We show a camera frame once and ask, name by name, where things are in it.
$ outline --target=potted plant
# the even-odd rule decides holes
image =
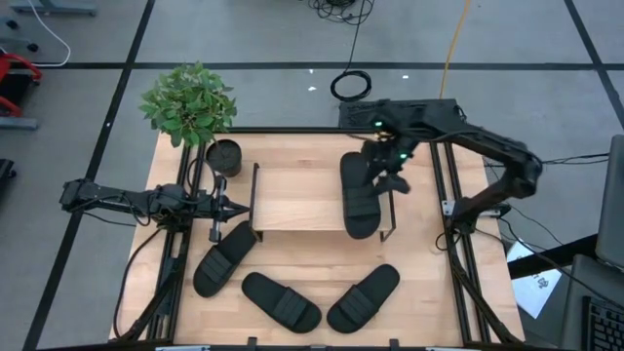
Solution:
[[[153,130],[171,136],[173,147],[183,140],[190,147],[213,141],[206,152],[207,162],[214,171],[235,176],[241,171],[241,147],[234,140],[215,139],[215,133],[227,132],[236,116],[236,99],[225,94],[231,91],[201,63],[185,64],[160,75],[154,88],[141,96],[140,110]]]

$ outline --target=plant pot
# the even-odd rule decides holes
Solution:
[[[236,141],[219,140],[208,147],[206,161],[213,171],[232,177],[236,176],[243,167],[243,152]]]

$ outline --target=slide sandal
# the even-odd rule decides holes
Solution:
[[[344,226],[353,239],[368,238],[381,222],[379,197],[373,192],[372,181],[366,183],[368,168],[359,152],[347,152],[340,159]]]
[[[321,310],[317,305],[260,273],[250,273],[245,277],[243,293],[291,332],[312,332],[321,323]]]
[[[330,308],[328,324],[337,332],[356,332],[377,313],[400,279],[399,272],[390,264],[378,266]]]
[[[242,221],[223,240],[213,245],[193,275],[193,287],[201,297],[214,296],[255,244],[248,221]]]

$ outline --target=white cable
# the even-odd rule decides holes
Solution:
[[[64,40],[60,39],[58,35],[56,35],[52,29],[48,28],[48,26],[41,20],[41,18],[39,17],[39,14],[37,13],[37,9],[35,8],[35,6],[32,4],[31,0],[28,0],[28,4],[30,4],[30,7],[32,8],[32,12],[33,14],[35,14],[35,17],[39,20],[39,23],[41,23],[41,25],[43,25],[44,28],[46,28],[46,30],[52,34],[52,36],[54,36],[55,38],[57,38],[57,40],[60,41],[60,43],[62,45],[64,45],[64,47],[67,49],[67,57],[65,58],[65,60],[61,63],[48,63],[48,64],[36,64],[33,63],[34,66],[36,67],[63,67],[68,61],[69,58],[71,57],[71,48],[69,47],[69,45],[67,45],[67,43],[65,43]]]

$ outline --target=red object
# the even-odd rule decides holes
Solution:
[[[21,62],[26,68],[32,71],[32,80],[33,82],[39,82],[41,80],[42,74],[41,71],[35,67],[32,63],[30,63],[25,58],[14,55],[14,54],[4,54],[0,55],[0,82],[4,79],[4,77],[11,70],[12,61]],[[16,106],[14,103],[10,102],[5,97],[0,97],[0,105],[3,105],[10,111],[10,116],[20,117],[21,116],[21,108]]]

